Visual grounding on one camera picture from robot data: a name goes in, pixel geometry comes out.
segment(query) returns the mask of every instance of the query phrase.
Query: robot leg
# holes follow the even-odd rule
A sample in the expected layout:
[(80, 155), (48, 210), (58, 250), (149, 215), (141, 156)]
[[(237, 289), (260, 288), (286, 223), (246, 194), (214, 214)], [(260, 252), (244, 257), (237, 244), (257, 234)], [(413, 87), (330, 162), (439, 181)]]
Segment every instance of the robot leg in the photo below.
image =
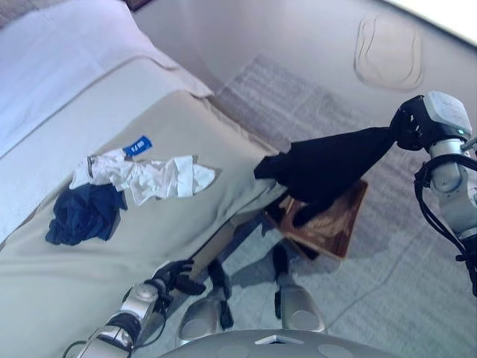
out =
[(288, 257), (281, 245), (274, 249), (274, 267), (279, 290), (275, 294), (275, 315), (289, 330), (326, 332), (323, 315), (311, 295), (288, 274)]
[(194, 302), (187, 309), (177, 331), (177, 347), (220, 333), (233, 326), (233, 318), (227, 303), (230, 297), (227, 276), (217, 261), (210, 264), (208, 271), (213, 289), (205, 298)]

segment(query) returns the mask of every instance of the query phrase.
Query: gray carpet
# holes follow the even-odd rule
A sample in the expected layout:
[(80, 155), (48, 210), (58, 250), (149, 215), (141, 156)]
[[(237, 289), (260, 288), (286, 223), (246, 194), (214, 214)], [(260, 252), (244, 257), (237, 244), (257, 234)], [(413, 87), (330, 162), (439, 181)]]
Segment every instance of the gray carpet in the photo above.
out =
[(27, 12), (59, 4), (65, 0), (0, 0), (0, 28)]
[[(289, 141), (373, 125), (339, 95), (261, 56), (218, 93), (218, 100), (246, 128), (282, 150)], [(324, 256), (309, 263), (292, 254), (291, 270), (323, 311), (329, 334), (401, 357), (475, 358), (477, 307), (467, 271), (454, 261), (452, 244), (425, 223), (414, 198), (413, 174), (425, 159), (425, 153), (392, 148), (365, 175), (370, 188), (349, 257), (341, 264)], [(436, 210), (433, 198), (427, 198)], [(269, 251), (282, 236), (267, 229), (262, 217), (248, 224), (224, 261), (237, 330), (280, 327)], [(158, 343), (135, 357), (158, 357), (172, 349), (180, 317), (193, 300), (171, 316)]]

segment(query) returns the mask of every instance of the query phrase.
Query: dark blue cloth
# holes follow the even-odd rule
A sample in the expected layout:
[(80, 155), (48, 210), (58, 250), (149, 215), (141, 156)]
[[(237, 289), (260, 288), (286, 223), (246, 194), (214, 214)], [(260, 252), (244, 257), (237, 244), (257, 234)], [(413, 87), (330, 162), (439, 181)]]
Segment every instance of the dark blue cloth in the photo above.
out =
[(108, 240), (120, 208), (127, 210), (124, 193), (112, 184), (67, 189), (54, 204), (56, 218), (51, 220), (45, 239), (55, 245), (77, 245), (92, 237)]

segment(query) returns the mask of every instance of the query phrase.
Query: brown basket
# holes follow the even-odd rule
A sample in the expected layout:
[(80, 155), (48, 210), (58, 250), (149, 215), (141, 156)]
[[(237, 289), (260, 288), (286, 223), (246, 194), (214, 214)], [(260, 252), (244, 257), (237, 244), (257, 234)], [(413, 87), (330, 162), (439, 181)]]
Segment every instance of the brown basket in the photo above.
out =
[(295, 213), (305, 204), (287, 197), (280, 205), (286, 207), (286, 214), (278, 228), (283, 236), (314, 251), (342, 260), (347, 255), (353, 226), (366, 190), (367, 183), (358, 181), (335, 200), (328, 210), (300, 228), (293, 226), (292, 221)]

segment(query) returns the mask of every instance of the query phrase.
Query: black cloth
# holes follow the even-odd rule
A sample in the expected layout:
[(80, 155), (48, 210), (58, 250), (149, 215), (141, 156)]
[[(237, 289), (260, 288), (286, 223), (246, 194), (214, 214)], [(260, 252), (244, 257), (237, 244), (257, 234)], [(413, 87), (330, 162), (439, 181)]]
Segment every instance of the black cloth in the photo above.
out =
[(395, 141), (390, 128), (368, 128), (294, 142), (287, 154), (264, 158), (255, 178), (273, 178), (292, 198), (309, 204), (294, 217), (299, 227), (330, 207)]
[(56, 217), (45, 239), (55, 245), (77, 245), (92, 237), (108, 240), (119, 222), (120, 208), (127, 210), (124, 193), (112, 184), (66, 189), (54, 204)]

